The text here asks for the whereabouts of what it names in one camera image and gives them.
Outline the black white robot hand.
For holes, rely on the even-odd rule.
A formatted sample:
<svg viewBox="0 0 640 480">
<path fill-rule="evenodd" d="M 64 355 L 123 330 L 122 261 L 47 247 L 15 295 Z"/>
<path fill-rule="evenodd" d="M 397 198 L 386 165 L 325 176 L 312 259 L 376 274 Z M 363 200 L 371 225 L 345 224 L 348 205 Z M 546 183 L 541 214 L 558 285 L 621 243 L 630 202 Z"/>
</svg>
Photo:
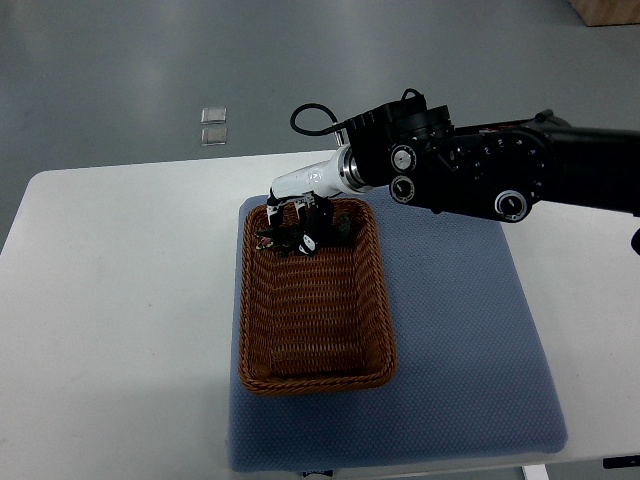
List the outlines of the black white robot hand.
<svg viewBox="0 0 640 480">
<path fill-rule="evenodd" d="M 345 144 L 327 161 L 276 178 L 266 201 L 268 227 L 281 226 L 284 206 L 293 203 L 304 232 L 318 238 L 333 221 L 331 198 L 360 192 L 360 184 L 352 175 L 352 159 L 351 147 Z"/>
</svg>

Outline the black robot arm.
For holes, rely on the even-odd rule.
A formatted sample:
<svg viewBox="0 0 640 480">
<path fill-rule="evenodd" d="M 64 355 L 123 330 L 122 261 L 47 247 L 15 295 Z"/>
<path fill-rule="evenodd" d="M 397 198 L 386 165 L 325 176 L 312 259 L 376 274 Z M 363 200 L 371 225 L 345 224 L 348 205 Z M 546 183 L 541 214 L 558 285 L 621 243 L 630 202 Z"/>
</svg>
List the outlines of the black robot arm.
<svg viewBox="0 0 640 480">
<path fill-rule="evenodd" d="M 345 123 L 366 186 L 401 204 L 516 223 L 539 201 L 639 213 L 639 135 L 531 119 L 456 128 L 447 107 L 403 98 Z"/>
</svg>

